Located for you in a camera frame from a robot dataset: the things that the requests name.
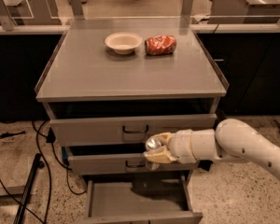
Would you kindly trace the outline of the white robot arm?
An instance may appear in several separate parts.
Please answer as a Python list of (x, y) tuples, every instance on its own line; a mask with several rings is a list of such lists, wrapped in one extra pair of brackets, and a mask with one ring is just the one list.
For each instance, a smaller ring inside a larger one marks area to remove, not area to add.
[(251, 161), (280, 180), (280, 147), (238, 119), (225, 119), (215, 129), (155, 134), (145, 147), (152, 163)]

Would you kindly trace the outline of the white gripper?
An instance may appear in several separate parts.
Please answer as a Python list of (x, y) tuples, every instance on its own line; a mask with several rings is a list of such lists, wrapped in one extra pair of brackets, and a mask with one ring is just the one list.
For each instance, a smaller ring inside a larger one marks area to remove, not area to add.
[(168, 145), (170, 150), (146, 151), (145, 158), (154, 163), (167, 164), (176, 160), (182, 164), (204, 160), (215, 161), (222, 154), (222, 149), (215, 138), (215, 131), (212, 129), (183, 130), (175, 134), (159, 133), (152, 136), (152, 143), (154, 147)]

